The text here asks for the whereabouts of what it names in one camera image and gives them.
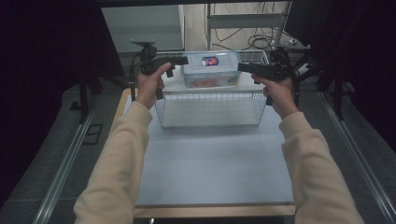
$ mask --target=metal frame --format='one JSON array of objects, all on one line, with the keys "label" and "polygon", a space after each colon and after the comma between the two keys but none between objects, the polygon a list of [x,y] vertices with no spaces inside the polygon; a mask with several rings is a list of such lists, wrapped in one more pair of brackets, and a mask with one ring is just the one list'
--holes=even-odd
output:
[{"label": "metal frame", "polygon": [[210,4],[206,10],[206,49],[212,50],[212,29],[230,28],[256,28],[277,27],[276,38],[272,45],[280,47],[280,37],[288,19],[291,1],[285,5],[282,13],[271,14],[238,14],[238,15],[212,15]]},{"label": "metal frame", "polygon": [[346,144],[346,148],[348,149],[353,161],[356,163],[358,170],[361,172],[361,176],[363,177],[364,182],[373,194],[379,209],[384,215],[384,218],[389,224],[395,224],[396,208],[392,202],[392,199],[389,197],[383,185],[371,169],[369,163],[364,158],[358,144],[350,134],[349,129],[347,128],[344,121],[339,119],[338,115],[332,110],[332,100],[327,94],[323,92],[319,92],[318,94],[322,99],[323,104],[325,104],[336,129],[341,134],[344,143]]},{"label": "metal frame", "polygon": [[93,112],[95,111],[98,100],[99,96],[96,95],[91,98],[90,110],[87,114],[87,118],[85,119],[84,123],[79,125],[78,131],[76,132],[76,135],[72,143],[70,144],[69,149],[67,149],[64,159],[62,160],[58,168],[58,172],[56,173],[55,177],[52,180],[52,183],[49,186],[47,194],[43,199],[43,203],[40,205],[40,208],[35,215],[33,224],[46,224],[50,221],[53,209],[55,208],[59,196],[61,195],[61,192],[64,188],[64,183],[69,176],[70,170],[79,152],[79,148],[82,144],[85,133],[90,126]]}]

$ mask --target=hand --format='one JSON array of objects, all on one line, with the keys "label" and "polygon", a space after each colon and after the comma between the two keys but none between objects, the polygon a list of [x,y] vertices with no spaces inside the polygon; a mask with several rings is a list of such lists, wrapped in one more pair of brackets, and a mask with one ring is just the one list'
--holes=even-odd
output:
[{"label": "hand", "polygon": [[287,78],[281,82],[274,82],[255,75],[251,75],[251,77],[255,81],[265,85],[264,95],[273,98],[273,108],[282,119],[299,111],[291,96],[291,78]]},{"label": "hand", "polygon": [[143,74],[137,75],[137,84],[139,88],[139,92],[136,96],[137,102],[144,105],[147,109],[151,109],[154,106],[157,101],[155,91],[157,89],[162,90],[165,87],[161,75],[170,67],[170,63],[165,63],[161,65],[155,73],[149,76]]}]

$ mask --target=beige sleeve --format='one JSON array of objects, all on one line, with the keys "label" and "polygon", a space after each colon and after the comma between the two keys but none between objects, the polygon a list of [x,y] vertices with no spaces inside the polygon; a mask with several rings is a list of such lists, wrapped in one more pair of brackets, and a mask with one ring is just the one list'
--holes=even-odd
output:
[{"label": "beige sleeve", "polygon": [[279,128],[285,136],[282,149],[296,205],[295,223],[363,223],[322,133],[311,128],[302,112],[286,117]]},{"label": "beige sleeve", "polygon": [[76,223],[132,223],[152,116],[133,102],[116,121],[74,207]]}]

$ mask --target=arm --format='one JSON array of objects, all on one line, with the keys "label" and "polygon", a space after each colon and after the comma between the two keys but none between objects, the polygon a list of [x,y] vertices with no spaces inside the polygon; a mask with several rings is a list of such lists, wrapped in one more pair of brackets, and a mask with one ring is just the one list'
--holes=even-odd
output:
[{"label": "arm", "polygon": [[149,77],[139,75],[139,93],[129,111],[116,121],[112,133],[93,168],[88,187],[78,197],[76,223],[132,223],[134,205],[149,142],[147,129],[152,120],[149,109],[160,79],[170,64]]},{"label": "arm", "polygon": [[311,128],[294,104],[291,80],[252,78],[266,86],[264,94],[272,96],[282,118],[279,128],[285,136],[282,149],[296,205],[295,223],[363,223],[322,133]]}]

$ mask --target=plastic container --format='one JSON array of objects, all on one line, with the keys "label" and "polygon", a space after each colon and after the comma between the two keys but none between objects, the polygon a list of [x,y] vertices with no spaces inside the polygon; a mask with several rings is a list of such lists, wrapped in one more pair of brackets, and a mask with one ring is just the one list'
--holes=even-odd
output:
[{"label": "plastic container", "polygon": [[184,53],[189,64],[182,65],[180,73],[188,89],[235,87],[241,72],[237,51],[194,51]]}]

